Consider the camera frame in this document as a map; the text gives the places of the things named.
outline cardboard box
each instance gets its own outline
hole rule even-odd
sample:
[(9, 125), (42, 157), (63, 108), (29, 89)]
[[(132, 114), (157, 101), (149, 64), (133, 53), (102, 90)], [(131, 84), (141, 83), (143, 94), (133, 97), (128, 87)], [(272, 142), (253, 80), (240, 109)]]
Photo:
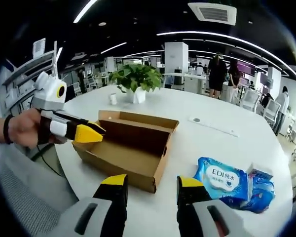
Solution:
[(128, 174), (130, 185), (155, 193), (177, 120), (118, 111), (99, 111), (96, 122), (107, 132), (102, 142), (77, 143), (81, 159), (108, 176)]

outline cable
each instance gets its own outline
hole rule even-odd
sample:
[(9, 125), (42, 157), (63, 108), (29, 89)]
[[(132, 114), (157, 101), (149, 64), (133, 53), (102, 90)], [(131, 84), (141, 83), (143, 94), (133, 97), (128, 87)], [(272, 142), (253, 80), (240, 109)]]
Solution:
[(52, 171), (54, 171), (54, 173), (56, 173), (56, 174), (58, 174), (60, 177), (62, 177), (56, 170), (54, 170), (46, 161), (45, 161), (45, 159), (44, 159), (44, 157), (43, 157), (43, 154), (41, 154), (40, 155), (41, 156), (41, 158), (43, 159), (43, 162), (52, 170)]

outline black dress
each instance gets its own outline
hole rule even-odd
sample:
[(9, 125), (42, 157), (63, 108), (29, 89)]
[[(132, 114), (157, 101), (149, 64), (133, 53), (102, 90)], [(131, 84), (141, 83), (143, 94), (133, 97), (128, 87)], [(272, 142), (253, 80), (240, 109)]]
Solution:
[(212, 58), (209, 62), (208, 69), (210, 70), (209, 88), (212, 90), (222, 91), (222, 84), (227, 73), (225, 62), (219, 60), (217, 64), (216, 60)]

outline woman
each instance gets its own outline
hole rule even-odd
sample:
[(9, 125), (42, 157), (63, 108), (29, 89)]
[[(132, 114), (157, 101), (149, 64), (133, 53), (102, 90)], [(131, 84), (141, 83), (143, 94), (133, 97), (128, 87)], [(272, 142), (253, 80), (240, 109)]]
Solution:
[(211, 59), (208, 65), (209, 70), (209, 96), (215, 96), (219, 98), (222, 91), (222, 84), (224, 82), (227, 67), (222, 61), (223, 57), (220, 53), (217, 53), (214, 58)]
[(234, 97), (235, 93), (237, 93), (238, 84), (240, 81), (240, 72), (238, 69), (237, 60), (230, 61), (230, 68), (228, 73), (229, 73), (229, 82), (228, 82), (228, 89), (227, 89), (227, 102), (231, 103), (232, 98)]

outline box lid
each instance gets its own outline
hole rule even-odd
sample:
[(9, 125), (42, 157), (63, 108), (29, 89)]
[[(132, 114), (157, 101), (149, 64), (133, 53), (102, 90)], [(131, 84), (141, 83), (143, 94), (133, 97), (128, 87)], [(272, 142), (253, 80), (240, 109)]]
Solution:
[(110, 120), (117, 123), (129, 124), (134, 126), (141, 126), (152, 128), (156, 130), (162, 130), (167, 132), (174, 132), (179, 121), (160, 118), (149, 115), (141, 115), (123, 111), (99, 111), (99, 120)]

